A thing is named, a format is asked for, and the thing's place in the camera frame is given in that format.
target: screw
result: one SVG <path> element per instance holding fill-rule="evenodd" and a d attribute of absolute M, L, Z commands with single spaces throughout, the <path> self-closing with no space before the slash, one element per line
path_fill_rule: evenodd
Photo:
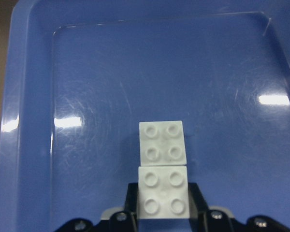
<path fill-rule="evenodd" d="M 119 213 L 116 215 L 117 221 L 125 221 L 127 219 L 127 215 L 125 213 Z"/>
<path fill-rule="evenodd" d="M 259 227 L 267 227 L 267 223 L 266 223 L 266 221 L 263 218 L 256 217 L 254 222 Z"/>
<path fill-rule="evenodd" d="M 74 229 L 75 231 L 82 231 L 86 228 L 86 223 L 84 221 L 78 221 L 75 223 Z"/>
<path fill-rule="evenodd" d="M 211 212 L 211 216 L 214 218 L 214 219 L 222 219 L 222 213 L 220 211 L 212 211 Z"/>

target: blue tray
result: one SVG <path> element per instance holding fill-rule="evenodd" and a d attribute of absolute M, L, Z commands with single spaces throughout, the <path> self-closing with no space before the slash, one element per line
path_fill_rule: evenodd
<path fill-rule="evenodd" d="M 290 0 L 21 0 L 5 80 L 0 232 L 97 223 L 160 120 L 183 121 L 210 205 L 290 227 Z M 140 222 L 165 230 L 190 228 Z"/>

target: white toy brick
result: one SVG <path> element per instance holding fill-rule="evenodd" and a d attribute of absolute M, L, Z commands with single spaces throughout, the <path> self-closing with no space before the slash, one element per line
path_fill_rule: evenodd
<path fill-rule="evenodd" d="M 189 218 L 186 166 L 139 167 L 140 219 Z"/>
<path fill-rule="evenodd" d="M 187 163 L 182 121 L 140 122 L 141 166 Z"/>

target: white block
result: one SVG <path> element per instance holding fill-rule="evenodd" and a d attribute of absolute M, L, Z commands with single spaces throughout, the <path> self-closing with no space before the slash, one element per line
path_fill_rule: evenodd
<path fill-rule="evenodd" d="M 140 122 L 141 166 L 187 163 L 182 121 Z"/>
<path fill-rule="evenodd" d="M 140 219 L 189 218 L 186 166 L 139 167 Z"/>

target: blue surface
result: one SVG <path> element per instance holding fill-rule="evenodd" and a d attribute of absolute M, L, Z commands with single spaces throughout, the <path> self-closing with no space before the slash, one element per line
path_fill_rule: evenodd
<path fill-rule="evenodd" d="M 189 182 L 290 227 L 290 0 L 21 0 L 0 133 L 0 232 L 97 223 L 137 181 L 139 121 L 182 120 Z M 190 231 L 187 220 L 140 231 Z"/>

